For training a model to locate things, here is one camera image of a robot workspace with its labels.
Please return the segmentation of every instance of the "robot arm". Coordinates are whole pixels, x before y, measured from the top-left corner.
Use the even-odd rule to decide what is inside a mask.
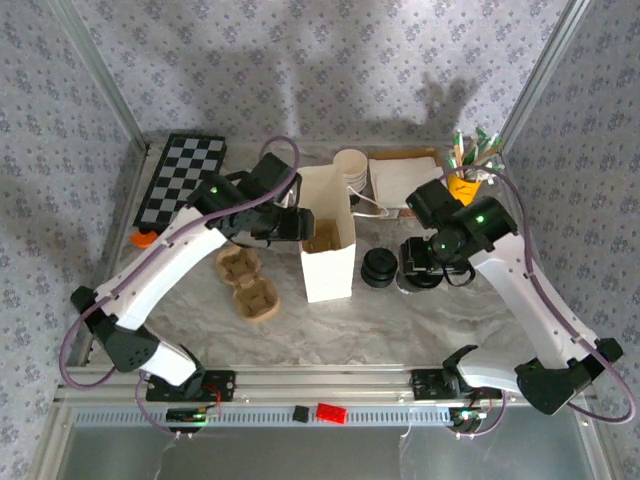
[[[467,346],[445,362],[460,390],[493,387],[521,393],[535,408],[553,414],[595,380],[604,367],[561,327],[529,279],[533,273],[579,338],[605,359],[617,361],[622,349],[614,339],[598,339],[562,300],[544,273],[525,266],[524,239],[502,205],[484,197],[463,207],[439,182],[419,187],[407,204],[429,239],[410,238],[401,247],[401,273],[421,276],[421,285],[437,285],[442,276],[480,272],[500,294],[531,340],[537,357],[519,365],[513,355]]]
[[[258,198],[282,182],[289,172],[289,167],[280,159],[267,154],[251,173],[228,177],[210,175],[153,245],[124,271],[95,291],[80,287],[74,292],[71,300],[80,311],[104,302],[87,318],[86,324],[118,371],[143,370],[175,387],[185,399],[200,390],[204,369],[195,357],[186,348],[144,327],[153,307],[196,263],[237,233],[247,231],[261,240],[297,241],[313,235],[315,222],[307,209],[285,208],[268,202],[198,223],[177,238],[175,234],[208,214]],[[299,188],[300,183],[297,175],[292,186]],[[290,192],[284,192],[275,201],[288,196]]]

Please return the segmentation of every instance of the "yellow cup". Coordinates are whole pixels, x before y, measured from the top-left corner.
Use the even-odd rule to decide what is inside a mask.
[[[447,184],[449,185],[449,192],[451,195],[460,200],[466,207],[473,202],[474,198],[476,198],[476,194],[478,193],[482,182],[467,182],[466,180],[452,174],[449,175]]]

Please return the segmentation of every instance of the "marble surface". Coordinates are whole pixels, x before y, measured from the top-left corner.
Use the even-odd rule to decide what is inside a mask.
[[[339,149],[301,147],[303,164],[330,163]],[[257,160],[257,151],[258,146],[231,144],[223,172],[250,168]],[[292,158],[285,148],[273,151],[285,160]],[[160,146],[152,146],[129,224],[159,153]],[[366,211],[367,207],[358,208]],[[259,325],[240,318],[231,289],[220,281],[214,268],[214,252],[165,295],[147,325],[167,339],[184,344],[205,365],[432,365],[467,344],[517,352],[523,361],[532,358],[533,348],[523,329],[480,276],[468,287],[454,288],[443,282],[432,291],[413,295],[401,293],[395,284],[385,289],[367,286],[359,269],[370,248],[387,247],[397,252],[408,236],[424,235],[425,231],[415,219],[356,218],[355,222],[351,298],[307,303],[298,246],[280,243],[258,251],[262,274],[274,282],[281,296],[282,307],[274,318]],[[118,269],[139,253],[127,242]],[[89,358],[92,364],[110,363],[96,342]]]

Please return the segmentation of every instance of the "chessboard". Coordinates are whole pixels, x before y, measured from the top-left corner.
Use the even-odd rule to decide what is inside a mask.
[[[133,226],[140,231],[163,232],[203,175],[220,171],[226,151],[224,137],[171,134]]]

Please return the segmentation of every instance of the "white cable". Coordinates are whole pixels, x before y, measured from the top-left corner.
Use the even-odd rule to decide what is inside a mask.
[[[352,212],[352,215],[354,217],[362,217],[362,218],[386,218],[389,216],[389,210],[387,210],[386,208],[384,208],[382,205],[380,205],[378,202],[376,202],[375,200],[371,200],[368,197],[365,197],[364,195],[362,195],[361,193],[356,192],[353,187],[351,185],[347,185],[347,190],[351,190],[354,195],[357,195],[358,197],[360,197],[363,200],[366,200],[369,203],[373,203],[376,207],[380,208],[382,210],[382,213],[379,214],[370,214],[370,213],[360,213],[360,212]]]

